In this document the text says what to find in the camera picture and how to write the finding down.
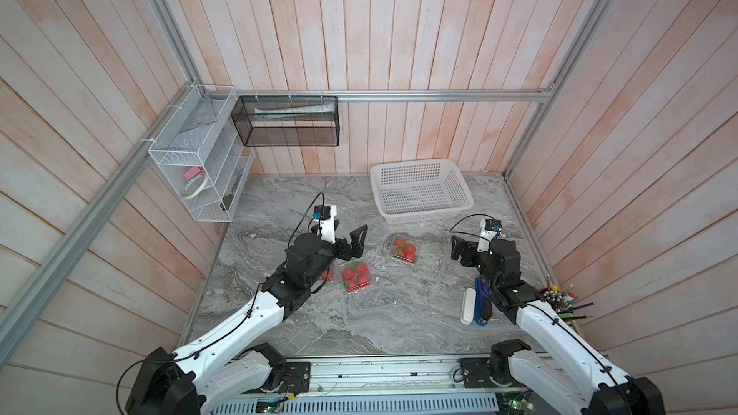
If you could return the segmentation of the clear plastic clamshell container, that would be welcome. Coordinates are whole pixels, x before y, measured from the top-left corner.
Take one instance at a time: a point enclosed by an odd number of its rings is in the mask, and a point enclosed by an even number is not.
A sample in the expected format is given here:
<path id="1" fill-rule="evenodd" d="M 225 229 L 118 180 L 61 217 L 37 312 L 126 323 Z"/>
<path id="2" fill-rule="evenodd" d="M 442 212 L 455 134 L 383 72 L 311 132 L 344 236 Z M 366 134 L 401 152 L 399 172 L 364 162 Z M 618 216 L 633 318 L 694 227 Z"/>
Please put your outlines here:
<path id="1" fill-rule="evenodd" d="M 369 268 L 362 261 L 351 262 L 345 265 L 340 275 L 345 289 L 349 293 L 357 292 L 372 284 Z"/>

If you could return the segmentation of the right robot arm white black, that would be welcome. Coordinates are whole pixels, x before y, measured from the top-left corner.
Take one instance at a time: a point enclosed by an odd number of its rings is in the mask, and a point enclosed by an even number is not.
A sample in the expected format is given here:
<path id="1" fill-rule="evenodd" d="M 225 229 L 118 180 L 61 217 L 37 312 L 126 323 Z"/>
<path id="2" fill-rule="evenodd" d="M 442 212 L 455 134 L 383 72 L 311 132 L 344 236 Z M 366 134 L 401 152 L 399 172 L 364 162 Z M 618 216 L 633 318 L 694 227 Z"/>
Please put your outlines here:
<path id="1" fill-rule="evenodd" d="M 630 376 L 596 351 L 522 279 L 514 242 L 453 236 L 451 258 L 477 269 L 490 303 L 557 363 L 551 367 L 520 339 L 499 342 L 485 363 L 460 361 L 466 386 L 525 386 L 561 414 L 664 413 L 662 394 L 653 382 Z"/>

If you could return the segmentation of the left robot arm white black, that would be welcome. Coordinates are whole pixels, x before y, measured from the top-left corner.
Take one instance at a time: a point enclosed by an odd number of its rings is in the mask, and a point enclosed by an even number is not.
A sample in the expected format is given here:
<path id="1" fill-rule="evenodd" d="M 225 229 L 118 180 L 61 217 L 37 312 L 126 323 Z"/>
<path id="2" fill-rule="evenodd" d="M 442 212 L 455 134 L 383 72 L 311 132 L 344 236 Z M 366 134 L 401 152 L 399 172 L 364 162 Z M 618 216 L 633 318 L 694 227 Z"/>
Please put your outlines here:
<path id="1" fill-rule="evenodd" d="M 349 238 L 328 240 L 320 232 L 300 234 L 286 259 L 261 282 L 254 297 L 212 330 L 169 353 L 155 349 L 135 362 L 138 375 L 122 414 L 206 414 L 245 391 L 281 381 L 284 357 L 270 345 L 256 345 L 313 293 L 338 259 L 358 259 L 367 226 Z"/>

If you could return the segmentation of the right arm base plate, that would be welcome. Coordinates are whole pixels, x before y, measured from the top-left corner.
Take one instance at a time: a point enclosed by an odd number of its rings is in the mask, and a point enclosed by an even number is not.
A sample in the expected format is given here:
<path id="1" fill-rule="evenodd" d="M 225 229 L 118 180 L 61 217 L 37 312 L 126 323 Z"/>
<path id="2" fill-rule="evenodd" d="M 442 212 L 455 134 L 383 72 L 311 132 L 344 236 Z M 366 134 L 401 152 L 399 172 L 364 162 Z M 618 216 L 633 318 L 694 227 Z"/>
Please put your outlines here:
<path id="1" fill-rule="evenodd" d="M 457 376 L 466 389 L 530 390 L 530 386 L 513 378 L 507 355 L 463 357 Z"/>

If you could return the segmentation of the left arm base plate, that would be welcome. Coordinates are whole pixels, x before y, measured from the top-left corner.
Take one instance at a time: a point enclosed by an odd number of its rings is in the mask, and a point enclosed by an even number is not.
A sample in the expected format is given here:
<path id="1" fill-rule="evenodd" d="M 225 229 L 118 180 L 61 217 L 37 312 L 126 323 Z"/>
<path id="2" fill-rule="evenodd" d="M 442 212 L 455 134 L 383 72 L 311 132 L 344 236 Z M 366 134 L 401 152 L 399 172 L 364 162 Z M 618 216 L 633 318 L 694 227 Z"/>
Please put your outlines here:
<path id="1" fill-rule="evenodd" d="M 307 361 L 286 361 L 272 369 L 270 390 L 295 396 L 309 392 L 311 387 L 311 367 Z"/>

